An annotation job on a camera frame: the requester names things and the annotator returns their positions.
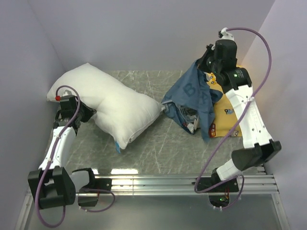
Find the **blue cartoon mouse pillowcase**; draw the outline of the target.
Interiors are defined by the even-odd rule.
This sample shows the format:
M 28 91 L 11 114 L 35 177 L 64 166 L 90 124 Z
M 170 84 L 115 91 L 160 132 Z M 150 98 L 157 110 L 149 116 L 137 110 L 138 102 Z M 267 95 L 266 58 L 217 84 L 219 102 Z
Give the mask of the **blue cartoon mouse pillowcase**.
M 200 129 L 202 139 L 208 142 L 209 128 L 215 119 L 214 105 L 223 93 L 211 89 L 206 74 L 197 68 L 194 61 L 190 68 L 166 92 L 161 103 L 164 113 L 173 119 L 188 134 Z

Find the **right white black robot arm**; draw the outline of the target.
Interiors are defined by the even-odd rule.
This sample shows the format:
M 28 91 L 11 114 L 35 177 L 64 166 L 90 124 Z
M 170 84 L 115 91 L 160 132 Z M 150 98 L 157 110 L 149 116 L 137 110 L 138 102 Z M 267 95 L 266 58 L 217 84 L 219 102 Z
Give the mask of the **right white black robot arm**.
M 236 65 L 235 41 L 218 40 L 206 48 L 197 62 L 198 69 L 212 73 L 230 101 L 239 122 L 244 146 L 233 151 L 231 159 L 213 171 L 212 188 L 221 192 L 227 188 L 229 179 L 269 161 L 282 146 L 279 141 L 273 140 L 261 118 L 248 71 Z

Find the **white pillow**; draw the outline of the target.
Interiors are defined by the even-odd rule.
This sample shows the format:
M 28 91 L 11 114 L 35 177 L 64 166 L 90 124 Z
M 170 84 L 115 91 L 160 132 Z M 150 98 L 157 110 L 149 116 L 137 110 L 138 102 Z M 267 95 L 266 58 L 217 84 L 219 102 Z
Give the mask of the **white pillow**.
M 122 150 L 153 124 L 165 108 L 89 63 L 57 79 L 47 93 L 47 100 L 54 102 L 56 95 L 65 91 L 78 94 L 84 104 L 96 110 L 92 117 L 95 124 L 110 134 Z

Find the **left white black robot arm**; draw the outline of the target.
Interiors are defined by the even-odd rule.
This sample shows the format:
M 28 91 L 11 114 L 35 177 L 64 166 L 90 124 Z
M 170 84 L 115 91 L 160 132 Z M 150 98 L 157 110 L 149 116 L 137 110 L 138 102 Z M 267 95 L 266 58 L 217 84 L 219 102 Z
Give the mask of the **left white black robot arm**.
M 96 189 L 91 168 L 78 169 L 68 174 L 64 166 L 81 123 L 95 114 L 77 96 L 56 96 L 60 104 L 53 123 L 52 141 L 38 170 L 28 174 L 28 184 L 39 209 L 72 205 L 76 193 L 82 189 L 90 193 Z

